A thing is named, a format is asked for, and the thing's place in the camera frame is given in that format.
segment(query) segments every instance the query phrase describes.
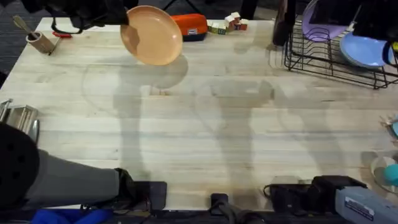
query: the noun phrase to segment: orange plate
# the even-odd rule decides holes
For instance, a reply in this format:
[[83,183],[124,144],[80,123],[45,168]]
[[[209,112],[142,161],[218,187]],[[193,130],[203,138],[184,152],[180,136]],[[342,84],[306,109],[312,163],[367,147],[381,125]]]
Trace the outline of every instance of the orange plate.
[[167,65],[182,50],[178,25],[163,10],[137,6],[127,12],[129,25],[120,27],[124,46],[138,60],[149,65]]

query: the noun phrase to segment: wooden utensil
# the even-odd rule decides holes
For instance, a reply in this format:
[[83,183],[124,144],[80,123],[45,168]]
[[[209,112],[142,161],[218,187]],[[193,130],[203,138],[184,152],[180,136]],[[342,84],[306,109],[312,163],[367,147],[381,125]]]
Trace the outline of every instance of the wooden utensil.
[[29,26],[27,26],[27,24],[25,23],[25,21],[21,18],[21,16],[13,16],[12,19],[14,20],[14,23],[16,26],[18,26],[19,28],[23,29],[25,32],[28,33],[28,35],[32,35],[35,39],[38,39],[39,36],[37,34],[35,34],[32,29],[29,28]]

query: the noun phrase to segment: white label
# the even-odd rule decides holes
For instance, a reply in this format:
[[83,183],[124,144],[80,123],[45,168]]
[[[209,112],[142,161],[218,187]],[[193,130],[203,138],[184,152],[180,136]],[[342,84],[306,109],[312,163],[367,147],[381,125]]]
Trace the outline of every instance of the white label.
[[362,215],[368,220],[374,220],[374,210],[365,206],[361,202],[357,202],[350,197],[345,197],[344,206],[351,209],[352,211]]
[[188,35],[192,35],[192,34],[198,34],[198,29],[189,29]]

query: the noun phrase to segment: blue cloth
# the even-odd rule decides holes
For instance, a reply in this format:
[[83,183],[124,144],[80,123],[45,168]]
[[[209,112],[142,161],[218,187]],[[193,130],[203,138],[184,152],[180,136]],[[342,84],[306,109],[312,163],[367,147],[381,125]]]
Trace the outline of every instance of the blue cloth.
[[113,215],[111,210],[82,212],[79,209],[40,209],[33,217],[32,224],[97,224]]

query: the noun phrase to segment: wooden table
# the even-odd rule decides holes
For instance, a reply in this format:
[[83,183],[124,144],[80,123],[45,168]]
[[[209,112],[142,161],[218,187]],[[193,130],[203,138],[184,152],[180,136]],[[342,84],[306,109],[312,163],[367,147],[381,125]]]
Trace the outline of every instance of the wooden table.
[[[37,30],[55,41],[49,18]],[[205,209],[213,192],[270,208],[265,184],[321,174],[394,198],[368,165],[396,151],[379,117],[397,111],[397,87],[288,72],[268,50],[271,33],[271,21],[251,21],[246,32],[184,43],[174,63],[155,67],[129,54],[118,26],[92,28],[50,57],[28,45],[0,96],[40,111],[39,147],[52,155],[166,181],[167,209]]]

